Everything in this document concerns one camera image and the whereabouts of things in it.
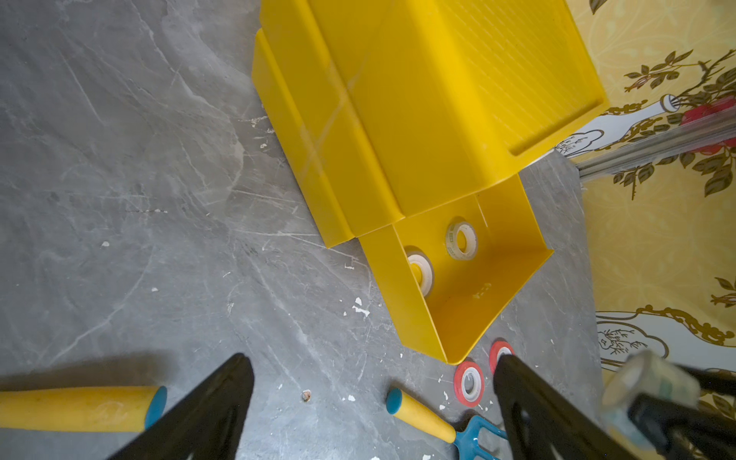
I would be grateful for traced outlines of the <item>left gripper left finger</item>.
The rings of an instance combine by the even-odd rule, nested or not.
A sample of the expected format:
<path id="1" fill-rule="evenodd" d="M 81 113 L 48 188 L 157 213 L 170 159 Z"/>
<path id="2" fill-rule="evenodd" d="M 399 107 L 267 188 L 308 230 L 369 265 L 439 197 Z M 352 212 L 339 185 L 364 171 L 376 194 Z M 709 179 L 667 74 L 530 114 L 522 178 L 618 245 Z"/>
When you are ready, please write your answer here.
<path id="1" fill-rule="evenodd" d="M 255 383 L 249 358 L 233 355 L 113 459 L 234 459 Z"/>

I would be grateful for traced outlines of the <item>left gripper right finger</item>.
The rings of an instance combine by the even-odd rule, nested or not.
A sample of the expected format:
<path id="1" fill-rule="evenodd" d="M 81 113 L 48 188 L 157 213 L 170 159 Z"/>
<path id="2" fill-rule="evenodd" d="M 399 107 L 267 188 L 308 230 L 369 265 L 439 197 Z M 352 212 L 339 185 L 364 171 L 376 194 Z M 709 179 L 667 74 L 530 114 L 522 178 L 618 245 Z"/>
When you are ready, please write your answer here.
<path id="1" fill-rule="evenodd" d="M 515 459 L 634 457 L 517 356 L 499 359 L 494 392 Z"/>

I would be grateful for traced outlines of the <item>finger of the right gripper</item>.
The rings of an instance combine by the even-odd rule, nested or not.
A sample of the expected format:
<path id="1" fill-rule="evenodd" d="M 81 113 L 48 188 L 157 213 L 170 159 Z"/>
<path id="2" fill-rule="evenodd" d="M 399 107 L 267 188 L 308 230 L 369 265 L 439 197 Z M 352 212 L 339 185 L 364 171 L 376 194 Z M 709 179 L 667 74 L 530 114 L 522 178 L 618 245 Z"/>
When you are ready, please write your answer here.
<path id="1" fill-rule="evenodd" d="M 735 395 L 735 375 L 680 366 L 697 379 L 703 392 L 713 397 Z M 629 409 L 634 425 L 666 459 L 733 459 L 735 410 L 706 409 L 698 400 L 689 408 L 641 394 Z"/>

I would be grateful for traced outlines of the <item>red tape roll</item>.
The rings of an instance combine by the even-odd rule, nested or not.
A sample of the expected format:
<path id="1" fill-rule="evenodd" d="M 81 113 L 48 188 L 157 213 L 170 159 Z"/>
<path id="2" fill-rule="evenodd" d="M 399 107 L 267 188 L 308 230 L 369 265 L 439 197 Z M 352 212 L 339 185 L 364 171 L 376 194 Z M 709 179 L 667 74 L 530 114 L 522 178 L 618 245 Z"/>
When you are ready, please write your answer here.
<path id="1" fill-rule="evenodd" d="M 477 407 L 485 390 L 482 369 L 473 361 L 461 363 L 453 377 L 453 391 L 458 402 L 467 407 Z"/>
<path id="2" fill-rule="evenodd" d="M 489 352 L 489 367 L 491 369 L 491 372 L 493 374 L 496 373 L 496 370 L 498 369 L 498 363 L 500 359 L 504 356 L 513 356 L 515 354 L 515 351 L 511 344 L 503 339 L 497 339 Z"/>

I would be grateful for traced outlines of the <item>clear tape roll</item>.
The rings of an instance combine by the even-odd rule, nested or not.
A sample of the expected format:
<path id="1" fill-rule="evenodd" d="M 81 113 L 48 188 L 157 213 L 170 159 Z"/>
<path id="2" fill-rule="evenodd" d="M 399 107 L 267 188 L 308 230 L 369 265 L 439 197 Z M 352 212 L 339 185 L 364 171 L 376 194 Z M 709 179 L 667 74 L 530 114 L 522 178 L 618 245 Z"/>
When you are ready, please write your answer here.
<path id="1" fill-rule="evenodd" d="M 423 297 L 430 295 L 434 286 L 434 270 L 429 257 L 423 252 L 412 250 L 407 261 Z"/>
<path id="2" fill-rule="evenodd" d="M 456 261 L 473 260 L 478 250 L 475 228 L 467 220 L 453 220 L 446 233 L 446 249 Z"/>
<path id="3" fill-rule="evenodd" d="M 629 417 L 629 409 L 639 395 L 689 408 L 698 405 L 702 386 L 697 379 L 652 351 L 604 358 L 602 366 L 605 389 L 600 408 L 604 427 L 636 454 L 646 456 L 655 452 L 655 447 Z"/>

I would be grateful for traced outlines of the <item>yellow three-drawer cabinet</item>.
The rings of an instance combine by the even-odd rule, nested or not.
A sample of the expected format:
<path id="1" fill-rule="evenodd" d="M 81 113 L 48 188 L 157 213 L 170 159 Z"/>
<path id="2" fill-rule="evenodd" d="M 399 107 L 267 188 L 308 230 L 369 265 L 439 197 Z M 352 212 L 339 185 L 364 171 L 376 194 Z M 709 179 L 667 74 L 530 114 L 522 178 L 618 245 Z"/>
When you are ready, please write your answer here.
<path id="1" fill-rule="evenodd" d="M 260 24 L 253 82 L 322 240 L 360 242 L 404 346 L 462 362 L 551 255 L 521 171 L 609 105 L 567 3 L 266 1 Z"/>

